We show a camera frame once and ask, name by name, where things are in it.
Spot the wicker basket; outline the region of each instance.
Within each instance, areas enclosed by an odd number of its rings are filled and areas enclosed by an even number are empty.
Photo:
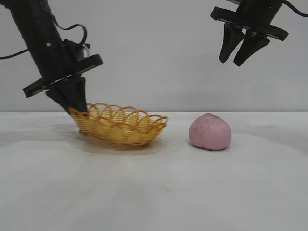
[[[88,103],[88,112],[71,108],[70,113],[83,135],[129,145],[152,142],[166,127],[168,117],[150,115],[134,107]]]

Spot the black cable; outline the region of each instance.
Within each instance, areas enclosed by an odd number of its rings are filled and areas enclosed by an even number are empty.
[[[55,16],[54,16],[54,15],[51,15],[51,16],[52,16],[52,18],[53,18],[53,22],[54,22],[54,23],[56,24],[56,26],[59,27],[61,30],[72,30],[72,29],[74,29],[74,28],[80,26],[80,27],[83,29],[83,38],[82,38],[81,42],[80,42],[78,45],[79,45],[79,46],[82,46],[82,45],[85,44],[85,42],[87,41],[87,37],[88,37],[88,31],[87,31],[87,29],[86,29],[86,27],[85,27],[84,25],[82,25],[82,24],[74,24],[74,25],[72,25],[72,26],[70,26],[70,27],[68,27],[68,28],[63,28],[63,27],[59,26],[59,24],[58,24],[58,22],[57,22]]]
[[[0,60],[3,60],[3,59],[10,59],[10,58],[16,57],[16,56],[18,56],[18,55],[20,55],[20,54],[26,53],[26,52],[28,52],[28,51],[29,51],[28,49],[25,49],[25,50],[20,51],[20,52],[18,52],[18,53],[16,53],[16,54],[11,54],[11,55],[8,55],[8,56],[0,57]]]
[[[43,7],[44,11],[45,11],[46,13],[48,13],[49,16],[52,18],[52,20],[53,20],[53,22],[55,23],[55,25],[56,25],[58,28],[60,28],[61,30],[72,30],[72,29],[74,29],[74,28],[80,26],[80,27],[83,29],[83,38],[82,38],[81,42],[80,42],[78,45],[79,45],[79,46],[83,46],[83,45],[85,44],[85,42],[86,42],[86,40],[87,40],[87,37],[88,37],[88,31],[87,31],[87,29],[86,29],[86,27],[85,27],[84,25],[82,25],[82,24],[74,24],[74,25],[72,25],[72,26],[70,26],[70,27],[68,27],[68,28],[63,28],[63,27],[61,27],[61,26],[58,24],[58,22],[57,22],[57,20],[56,20],[56,17],[51,13],[51,10],[50,10],[50,8],[49,8],[49,6],[48,6],[46,0],[41,0],[41,6]]]
[[[294,11],[296,14],[298,14],[298,15],[300,15],[300,16],[302,16],[302,17],[306,17],[306,18],[308,18],[308,14],[307,13],[303,13],[303,12],[301,12],[298,8],[296,8],[292,3],[290,3],[289,1],[283,1],[283,3],[285,4],[285,5],[287,5],[288,7],[290,7],[291,8],[291,10],[292,11]]]

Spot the white table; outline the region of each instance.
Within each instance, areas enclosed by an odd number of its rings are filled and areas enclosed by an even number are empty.
[[[216,113],[221,152],[189,144],[202,113],[163,113],[144,149],[82,137],[64,113],[0,114],[0,231],[307,231],[308,113]]]

